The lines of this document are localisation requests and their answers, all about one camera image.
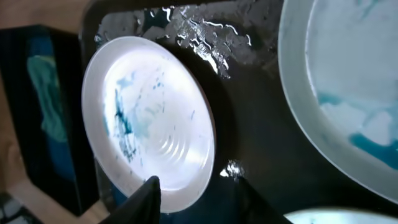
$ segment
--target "wet black surface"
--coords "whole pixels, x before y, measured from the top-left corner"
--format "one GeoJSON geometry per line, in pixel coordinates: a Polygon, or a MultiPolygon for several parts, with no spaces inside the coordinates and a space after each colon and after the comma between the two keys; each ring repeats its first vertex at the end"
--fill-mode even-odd
{"type": "Polygon", "coordinates": [[[83,59],[86,65],[96,47],[107,40],[138,35],[163,45],[192,71],[208,98],[216,125],[216,162],[209,188],[220,186],[217,183],[225,178],[220,173],[228,162],[238,161],[244,178],[280,213],[332,206],[397,216],[397,205],[333,167],[297,126],[282,91],[277,64],[282,3],[250,0],[192,5],[185,15],[181,13],[184,7],[168,7],[165,9],[174,11],[168,21],[167,11],[152,8],[176,6],[176,2],[98,1],[83,21],[83,59]],[[106,14],[123,11],[131,14],[119,14],[114,21],[109,16],[111,22],[103,21],[98,30],[106,14]],[[209,27],[206,22],[223,28],[209,27]],[[100,41],[96,45],[97,32],[100,41]],[[207,56],[215,66],[203,59],[207,56]]]}

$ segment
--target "teal cloth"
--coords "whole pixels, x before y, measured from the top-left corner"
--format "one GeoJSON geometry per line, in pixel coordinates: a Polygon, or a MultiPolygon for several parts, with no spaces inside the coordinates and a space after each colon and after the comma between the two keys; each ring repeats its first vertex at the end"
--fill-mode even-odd
{"type": "Polygon", "coordinates": [[[58,142],[67,142],[55,60],[33,56],[27,59],[27,69],[43,114],[42,130],[58,142]]]}

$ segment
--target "large white bowl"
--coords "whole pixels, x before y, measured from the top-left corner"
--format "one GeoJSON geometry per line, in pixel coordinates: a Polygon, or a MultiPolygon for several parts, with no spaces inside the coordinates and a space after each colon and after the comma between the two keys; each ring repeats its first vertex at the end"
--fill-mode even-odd
{"type": "Polygon", "coordinates": [[[140,37],[100,48],[85,73],[83,119],[96,159],[126,196],[160,179],[160,211],[177,212],[209,183],[215,129],[206,97],[168,50],[140,37]]]}
{"type": "Polygon", "coordinates": [[[398,1],[285,0],[279,68],[296,121],[340,171],[398,203],[398,1]]]}

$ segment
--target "white plate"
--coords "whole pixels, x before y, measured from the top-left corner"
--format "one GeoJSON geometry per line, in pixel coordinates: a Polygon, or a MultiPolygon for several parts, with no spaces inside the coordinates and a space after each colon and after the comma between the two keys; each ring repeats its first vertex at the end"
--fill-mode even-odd
{"type": "Polygon", "coordinates": [[[295,119],[337,168],[398,203],[398,1],[286,0],[279,67],[295,119]]]}
{"type": "Polygon", "coordinates": [[[156,175],[161,212],[177,212],[210,180],[215,132],[205,95],[169,51],[140,37],[114,39],[91,59],[83,119],[96,159],[125,195],[156,175]]]}
{"type": "Polygon", "coordinates": [[[285,215],[293,224],[398,224],[398,219],[381,214],[343,208],[318,208],[285,215]]]}

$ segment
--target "wooden surface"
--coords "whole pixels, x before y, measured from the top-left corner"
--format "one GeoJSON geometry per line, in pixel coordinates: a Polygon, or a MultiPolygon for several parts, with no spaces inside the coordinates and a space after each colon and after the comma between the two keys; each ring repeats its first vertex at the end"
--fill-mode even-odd
{"type": "MultiPolygon", "coordinates": [[[[0,29],[44,24],[77,33],[89,0],[0,0],[0,29]]],[[[108,213],[95,203],[75,217],[27,178],[0,74],[0,192],[20,201],[43,223],[98,223],[108,213]]]]}

